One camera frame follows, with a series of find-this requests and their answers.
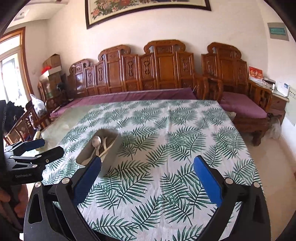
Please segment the leaf pattern tablecloth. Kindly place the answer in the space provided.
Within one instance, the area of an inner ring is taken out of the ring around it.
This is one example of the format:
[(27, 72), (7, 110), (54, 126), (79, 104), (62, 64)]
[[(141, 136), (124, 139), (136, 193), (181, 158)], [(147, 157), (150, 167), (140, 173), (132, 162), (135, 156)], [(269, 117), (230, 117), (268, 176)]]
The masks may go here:
[(199, 236), (217, 207), (194, 172), (198, 155), (237, 184), (260, 181), (243, 138), (218, 102), (146, 100), (62, 115), (48, 136), (62, 136), (65, 154), (46, 168), (44, 184), (71, 177), (79, 153), (103, 128), (118, 130), (122, 144), (78, 208), (93, 230), (118, 240)]

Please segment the grey rectangular tray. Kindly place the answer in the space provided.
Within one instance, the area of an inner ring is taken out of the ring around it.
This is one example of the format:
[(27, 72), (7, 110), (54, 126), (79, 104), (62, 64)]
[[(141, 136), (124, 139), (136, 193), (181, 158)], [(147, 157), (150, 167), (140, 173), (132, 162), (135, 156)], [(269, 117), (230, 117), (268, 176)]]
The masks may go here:
[(116, 160), (117, 152), (122, 144), (121, 133), (117, 129), (100, 129), (91, 134), (91, 139), (79, 153), (76, 163), (86, 166), (92, 157), (101, 160), (99, 177), (104, 177)]

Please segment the framed flower painting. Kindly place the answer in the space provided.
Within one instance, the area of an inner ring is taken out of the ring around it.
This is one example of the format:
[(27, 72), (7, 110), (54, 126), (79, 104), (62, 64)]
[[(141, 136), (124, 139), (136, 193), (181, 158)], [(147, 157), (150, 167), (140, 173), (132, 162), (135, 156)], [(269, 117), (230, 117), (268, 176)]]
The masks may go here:
[(188, 8), (211, 10), (210, 1), (190, 1), (190, 0), (95, 0), (85, 1), (86, 28), (105, 21), (135, 13), (162, 8)]

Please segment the green wall sign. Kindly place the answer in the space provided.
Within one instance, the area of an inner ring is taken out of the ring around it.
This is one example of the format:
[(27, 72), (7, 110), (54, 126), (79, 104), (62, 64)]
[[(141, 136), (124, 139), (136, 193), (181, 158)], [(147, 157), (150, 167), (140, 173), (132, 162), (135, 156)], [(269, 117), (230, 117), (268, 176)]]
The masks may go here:
[(289, 41), (287, 28), (284, 23), (267, 23), (271, 39)]

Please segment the wooden chair at left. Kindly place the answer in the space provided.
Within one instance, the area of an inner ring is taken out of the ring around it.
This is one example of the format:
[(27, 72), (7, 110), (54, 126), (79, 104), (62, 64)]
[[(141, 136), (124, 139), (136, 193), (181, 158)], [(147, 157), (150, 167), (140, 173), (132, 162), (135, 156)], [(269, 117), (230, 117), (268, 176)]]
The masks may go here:
[(31, 141), (37, 131), (42, 131), (50, 124), (51, 119), (47, 109), (39, 117), (32, 101), (29, 101), (26, 104), (26, 112), (17, 120), (12, 129), (4, 134), (4, 140), (8, 145), (19, 141)]

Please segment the cardboard boxes stack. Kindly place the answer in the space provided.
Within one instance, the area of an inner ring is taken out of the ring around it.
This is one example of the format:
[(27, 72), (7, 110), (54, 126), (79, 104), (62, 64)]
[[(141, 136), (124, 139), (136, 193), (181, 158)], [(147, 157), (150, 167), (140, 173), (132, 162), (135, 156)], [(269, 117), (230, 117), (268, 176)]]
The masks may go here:
[(42, 64), (39, 80), (46, 94), (57, 91), (57, 85), (61, 82), (61, 71), (61, 58), (58, 54), (53, 54)]

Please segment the purple sofa cushion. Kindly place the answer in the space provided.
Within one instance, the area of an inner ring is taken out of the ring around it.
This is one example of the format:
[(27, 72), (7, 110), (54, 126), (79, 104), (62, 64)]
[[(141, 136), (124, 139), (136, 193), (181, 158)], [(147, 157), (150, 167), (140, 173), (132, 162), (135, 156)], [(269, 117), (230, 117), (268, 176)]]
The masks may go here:
[(53, 111), (50, 114), (52, 119), (61, 116), (69, 108), (77, 108), (80, 106), (98, 105), (102, 103), (137, 101), (137, 100), (196, 100), (195, 94), (190, 88), (163, 89), (163, 90), (145, 90), (145, 91), (130, 91), (111, 94), (93, 95), (73, 99), (64, 107)]

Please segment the carved wooden sofa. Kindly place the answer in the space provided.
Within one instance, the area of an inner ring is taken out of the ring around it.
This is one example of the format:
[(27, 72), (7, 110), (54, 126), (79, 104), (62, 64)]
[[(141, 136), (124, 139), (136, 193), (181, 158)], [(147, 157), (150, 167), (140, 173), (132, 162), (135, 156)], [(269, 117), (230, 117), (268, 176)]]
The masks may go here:
[(205, 99), (208, 81), (195, 71), (194, 55), (179, 40), (156, 40), (133, 54), (128, 45), (101, 51), (98, 62), (82, 59), (69, 68), (71, 97), (88, 97), (131, 91), (190, 88)]

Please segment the metal spoon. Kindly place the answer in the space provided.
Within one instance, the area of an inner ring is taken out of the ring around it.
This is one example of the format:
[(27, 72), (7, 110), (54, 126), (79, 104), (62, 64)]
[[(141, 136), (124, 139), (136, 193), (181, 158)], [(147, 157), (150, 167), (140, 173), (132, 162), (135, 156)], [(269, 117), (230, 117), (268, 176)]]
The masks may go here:
[(94, 153), (96, 156), (99, 156), (99, 149), (101, 147), (101, 138), (99, 136), (94, 136), (92, 138), (92, 145), (94, 147)]

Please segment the white device on table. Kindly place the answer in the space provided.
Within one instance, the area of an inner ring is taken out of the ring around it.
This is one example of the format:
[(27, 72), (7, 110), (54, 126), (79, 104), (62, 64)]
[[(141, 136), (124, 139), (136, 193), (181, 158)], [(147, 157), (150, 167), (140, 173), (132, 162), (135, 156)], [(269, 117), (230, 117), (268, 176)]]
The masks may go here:
[(276, 82), (276, 91), (279, 92), (282, 96), (288, 97), (290, 92), (290, 85), (284, 82)]

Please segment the white plastic bag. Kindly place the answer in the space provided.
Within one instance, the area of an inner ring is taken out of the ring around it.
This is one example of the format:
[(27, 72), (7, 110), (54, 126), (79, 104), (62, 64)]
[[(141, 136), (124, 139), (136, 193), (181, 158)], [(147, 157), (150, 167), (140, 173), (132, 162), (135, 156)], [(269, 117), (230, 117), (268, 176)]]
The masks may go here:
[(41, 118), (44, 115), (46, 115), (48, 112), (47, 112), (44, 102), (40, 99), (37, 99), (33, 94), (30, 94), (30, 97), (32, 99), (32, 104), (34, 106), (34, 110), (35, 110), (37, 116), (39, 118)]

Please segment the wooden side table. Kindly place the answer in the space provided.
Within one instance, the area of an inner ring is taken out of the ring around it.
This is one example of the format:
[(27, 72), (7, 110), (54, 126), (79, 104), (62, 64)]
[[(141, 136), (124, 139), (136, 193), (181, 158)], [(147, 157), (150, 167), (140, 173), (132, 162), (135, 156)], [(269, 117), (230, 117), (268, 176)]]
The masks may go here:
[(285, 107), (287, 103), (289, 102), (289, 99), (287, 97), (283, 97), (282, 95), (273, 93), (272, 94), (272, 101), (271, 106), (268, 110), (268, 116), (276, 117), (279, 119), (280, 124), (282, 124), (283, 119), (285, 117)]

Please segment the red card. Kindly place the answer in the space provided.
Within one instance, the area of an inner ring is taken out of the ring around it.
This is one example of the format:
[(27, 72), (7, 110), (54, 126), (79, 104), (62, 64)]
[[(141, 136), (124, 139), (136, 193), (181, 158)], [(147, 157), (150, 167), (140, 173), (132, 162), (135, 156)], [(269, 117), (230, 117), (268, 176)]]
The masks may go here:
[(263, 71), (261, 69), (249, 66), (249, 79), (251, 80), (258, 80), (262, 81), (263, 80)]

